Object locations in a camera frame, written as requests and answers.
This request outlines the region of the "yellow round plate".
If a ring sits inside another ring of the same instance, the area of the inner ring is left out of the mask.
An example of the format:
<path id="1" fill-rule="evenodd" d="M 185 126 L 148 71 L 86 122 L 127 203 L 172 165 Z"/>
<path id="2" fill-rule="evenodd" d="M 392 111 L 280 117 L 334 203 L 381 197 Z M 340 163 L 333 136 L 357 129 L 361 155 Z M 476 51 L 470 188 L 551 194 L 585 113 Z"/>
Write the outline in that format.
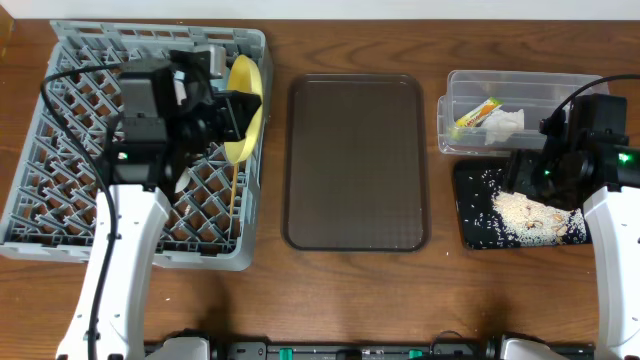
<path id="1" fill-rule="evenodd" d="M 257 64 L 245 55 L 240 55 L 234 62 L 229 75 L 228 90 L 257 95 L 264 100 L 262 77 Z M 224 150 L 229 163 L 236 165 L 249 158 L 258 144 L 263 123 L 263 106 L 255 111 L 245 138 L 238 142 L 225 142 Z"/>

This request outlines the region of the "white paper napkin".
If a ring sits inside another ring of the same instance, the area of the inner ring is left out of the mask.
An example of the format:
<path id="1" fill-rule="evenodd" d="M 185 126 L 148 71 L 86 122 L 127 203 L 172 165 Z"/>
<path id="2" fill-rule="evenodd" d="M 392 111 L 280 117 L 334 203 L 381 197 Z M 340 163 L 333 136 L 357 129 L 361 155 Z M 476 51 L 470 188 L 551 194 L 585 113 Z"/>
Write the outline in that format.
<path id="1" fill-rule="evenodd" d="M 523 109 L 516 112 L 494 110 L 481 124 L 481 128 L 486 130 L 485 144 L 505 142 L 512 134 L 522 131 L 524 118 Z"/>

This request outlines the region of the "white paper cup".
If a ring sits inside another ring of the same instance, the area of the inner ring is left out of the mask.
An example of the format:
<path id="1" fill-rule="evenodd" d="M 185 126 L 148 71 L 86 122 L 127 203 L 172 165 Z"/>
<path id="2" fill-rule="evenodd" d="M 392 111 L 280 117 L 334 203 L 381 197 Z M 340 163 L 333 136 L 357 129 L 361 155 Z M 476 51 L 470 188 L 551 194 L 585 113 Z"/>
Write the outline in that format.
<path id="1" fill-rule="evenodd" d="M 189 185 L 190 181 L 191 181 L 191 177 L 190 177 L 190 169 L 186 168 L 182 174 L 180 175 L 180 177 L 178 178 L 176 184 L 175 184 L 175 188 L 174 188 L 174 192 L 175 193 L 180 193 L 183 192 L 184 189 Z"/>

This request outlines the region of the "green orange snack wrapper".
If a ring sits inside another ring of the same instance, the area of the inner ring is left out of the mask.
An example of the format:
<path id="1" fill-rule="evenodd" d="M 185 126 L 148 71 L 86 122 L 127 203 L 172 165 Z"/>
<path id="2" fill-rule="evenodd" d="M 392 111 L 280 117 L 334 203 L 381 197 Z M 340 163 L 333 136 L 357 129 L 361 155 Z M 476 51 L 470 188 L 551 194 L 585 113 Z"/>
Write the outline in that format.
<path id="1" fill-rule="evenodd" d="M 482 121 L 484 121 L 492 112 L 499 109 L 503 105 L 503 102 L 490 97 L 480 105 L 476 106 L 473 110 L 459 118 L 455 125 L 460 128 L 476 127 Z"/>

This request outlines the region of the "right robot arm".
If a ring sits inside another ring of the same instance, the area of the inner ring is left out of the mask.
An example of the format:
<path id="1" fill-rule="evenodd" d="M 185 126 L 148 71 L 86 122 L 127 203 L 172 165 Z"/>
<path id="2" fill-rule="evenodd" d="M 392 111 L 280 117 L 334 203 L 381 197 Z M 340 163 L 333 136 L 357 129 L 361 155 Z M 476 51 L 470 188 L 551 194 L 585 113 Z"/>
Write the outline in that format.
<path id="1" fill-rule="evenodd" d="M 579 209 L 594 247 L 598 359 L 639 356 L 639 151 L 626 134 L 627 101 L 569 98 L 542 120 L 539 151 L 512 153 L 502 188 L 562 210 Z"/>

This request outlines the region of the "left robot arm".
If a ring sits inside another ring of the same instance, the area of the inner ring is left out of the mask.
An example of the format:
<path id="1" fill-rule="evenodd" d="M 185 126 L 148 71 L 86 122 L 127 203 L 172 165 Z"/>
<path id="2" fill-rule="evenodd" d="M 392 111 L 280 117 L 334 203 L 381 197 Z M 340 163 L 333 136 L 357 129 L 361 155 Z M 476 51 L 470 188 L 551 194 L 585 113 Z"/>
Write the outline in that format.
<path id="1" fill-rule="evenodd" d="M 144 312 L 153 259 L 171 196 L 212 144 L 233 166 L 259 138 L 265 105 L 256 62 L 222 51 L 172 51 L 115 68 L 123 110 L 102 152 L 88 157 L 98 187 L 96 228 L 60 359 L 143 359 Z"/>

